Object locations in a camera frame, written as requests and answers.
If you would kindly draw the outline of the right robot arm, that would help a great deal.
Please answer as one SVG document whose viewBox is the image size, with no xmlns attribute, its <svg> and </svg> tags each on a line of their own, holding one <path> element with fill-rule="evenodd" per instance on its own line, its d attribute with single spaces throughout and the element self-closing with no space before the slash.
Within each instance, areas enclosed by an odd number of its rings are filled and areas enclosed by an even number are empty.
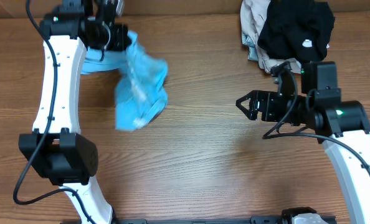
<svg viewBox="0 0 370 224">
<path fill-rule="evenodd" d="M 288 62 L 271 69 L 277 91 L 253 90 L 235 105 L 250 120 L 274 126 L 264 139 L 314 138 L 338 177 L 352 223 L 370 223 L 370 122 L 358 101 L 342 101 L 334 62 L 301 66 L 298 84 Z"/>
</svg>

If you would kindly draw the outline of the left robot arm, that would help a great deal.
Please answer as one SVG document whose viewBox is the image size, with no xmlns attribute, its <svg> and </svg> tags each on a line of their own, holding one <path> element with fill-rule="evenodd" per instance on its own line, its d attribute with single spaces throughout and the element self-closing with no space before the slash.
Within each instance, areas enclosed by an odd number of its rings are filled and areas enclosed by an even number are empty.
<svg viewBox="0 0 370 224">
<path fill-rule="evenodd" d="M 64 0 L 34 24 L 43 39 L 44 79 L 32 131 L 19 136 L 18 146 L 26 168 L 68 196 L 80 223 L 118 222 L 97 182 L 97 147 L 81 134 L 78 101 L 84 63 L 105 63 L 131 44 L 127 26 L 115 23 L 123 6 L 119 0 Z"/>
</svg>

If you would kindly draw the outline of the light blue t-shirt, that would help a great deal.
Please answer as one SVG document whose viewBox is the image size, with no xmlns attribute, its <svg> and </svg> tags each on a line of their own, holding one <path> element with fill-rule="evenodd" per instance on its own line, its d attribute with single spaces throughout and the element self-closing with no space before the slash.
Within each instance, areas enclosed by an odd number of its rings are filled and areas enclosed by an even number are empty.
<svg viewBox="0 0 370 224">
<path fill-rule="evenodd" d="M 160 115 L 168 105 L 164 82 L 168 64 L 153 58 L 138 41 L 138 34 L 128 32 L 131 44 L 125 51 L 106 51 L 89 48 L 82 74 L 117 70 L 121 74 L 115 87 L 115 129 L 135 131 Z"/>
</svg>

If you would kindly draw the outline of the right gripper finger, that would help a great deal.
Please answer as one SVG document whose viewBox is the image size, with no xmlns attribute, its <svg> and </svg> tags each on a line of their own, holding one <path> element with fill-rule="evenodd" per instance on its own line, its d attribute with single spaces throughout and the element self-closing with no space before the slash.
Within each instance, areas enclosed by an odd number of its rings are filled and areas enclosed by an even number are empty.
<svg viewBox="0 0 370 224">
<path fill-rule="evenodd" d="M 257 115 L 259 113 L 259 108 L 260 108 L 260 105 L 259 104 L 249 104 L 248 107 L 245 107 L 243 105 L 240 105 L 239 106 L 239 109 L 241 110 L 241 112 L 243 112 L 244 115 L 246 115 L 246 117 L 249 119 L 249 120 L 257 120 Z"/>
<path fill-rule="evenodd" d="M 240 97 L 238 100 L 236 100 L 235 105 L 240 108 L 242 106 L 242 102 L 249 100 L 252 104 L 258 101 L 257 95 L 259 91 L 258 90 L 253 90 L 246 94 L 245 96 Z"/>
</svg>

